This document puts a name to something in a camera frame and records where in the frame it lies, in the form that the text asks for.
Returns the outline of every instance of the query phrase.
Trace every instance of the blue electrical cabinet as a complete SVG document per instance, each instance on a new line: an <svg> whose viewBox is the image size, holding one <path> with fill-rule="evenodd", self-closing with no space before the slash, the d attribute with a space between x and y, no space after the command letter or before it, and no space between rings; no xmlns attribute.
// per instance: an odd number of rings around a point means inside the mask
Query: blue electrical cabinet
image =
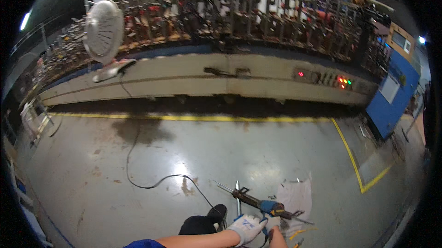
<svg viewBox="0 0 442 248"><path fill-rule="evenodd" d="M385 140L395 128L417 88L418 81L419 74L409 61L392 50L388 74L366 109L382 139Z"/></svg>

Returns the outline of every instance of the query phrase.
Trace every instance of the window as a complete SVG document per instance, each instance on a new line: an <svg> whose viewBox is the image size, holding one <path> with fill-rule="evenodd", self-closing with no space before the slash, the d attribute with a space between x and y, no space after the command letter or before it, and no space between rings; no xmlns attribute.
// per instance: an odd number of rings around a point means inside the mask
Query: window
<svg viewBox="0 0 442 248"><path fill-rule="evenodd" d="M391 40L403 48L406 53L410 54L411 43L400 33L395 31L391 37Z"/></svg>

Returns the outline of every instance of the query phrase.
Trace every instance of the white work glove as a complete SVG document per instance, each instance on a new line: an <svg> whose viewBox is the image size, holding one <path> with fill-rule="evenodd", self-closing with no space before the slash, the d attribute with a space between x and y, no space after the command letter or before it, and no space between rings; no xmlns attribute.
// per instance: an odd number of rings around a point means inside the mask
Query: white work glove
<svg viewBox="0 0 442 248"><path fill-rule="evenodd" d="M267 224L267 219L260 220L251 215L242 214L227 227L227 230L235 231L240 235L240 243L235 247L247 244L252 241Z"/></svg>
<svg viewBox="0 0 442 248"><path fill-rule="evenodd" d="M270 232L270 229L272 229L275 226L278 226L279 229L281 229L281 218L279 216L272 217L268 213L264 214L264 219L268 220L266 224L265 230L263 230L264 234L268 235Z"/></svg>

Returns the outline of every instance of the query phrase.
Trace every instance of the black shoe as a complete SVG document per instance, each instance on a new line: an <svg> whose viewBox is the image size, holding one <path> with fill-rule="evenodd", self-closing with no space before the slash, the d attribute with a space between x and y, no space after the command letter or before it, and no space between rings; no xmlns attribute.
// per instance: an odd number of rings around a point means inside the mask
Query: black shoe
<svg viewBox="0 0 442 248"><path fill-rule="evenodd" d="M218 204L207 213L207 217L215 224L218 223L219 227L223 224L223 220L227 216L227 207L223 204Z"/></svg>

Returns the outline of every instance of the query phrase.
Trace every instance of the fluorescent light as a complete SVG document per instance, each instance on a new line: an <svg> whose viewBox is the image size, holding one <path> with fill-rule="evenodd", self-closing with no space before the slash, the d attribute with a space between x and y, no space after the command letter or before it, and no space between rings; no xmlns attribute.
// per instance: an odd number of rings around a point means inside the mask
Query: fluorescent light
<svg viewBox="0 0 442 248"><path fill-rule="evenodd" d="M25 17L23 18L22 25L20 26L20 30L25 29L26 23L29 20L29 15L30 15L30 12L26 13Z"/></svg>

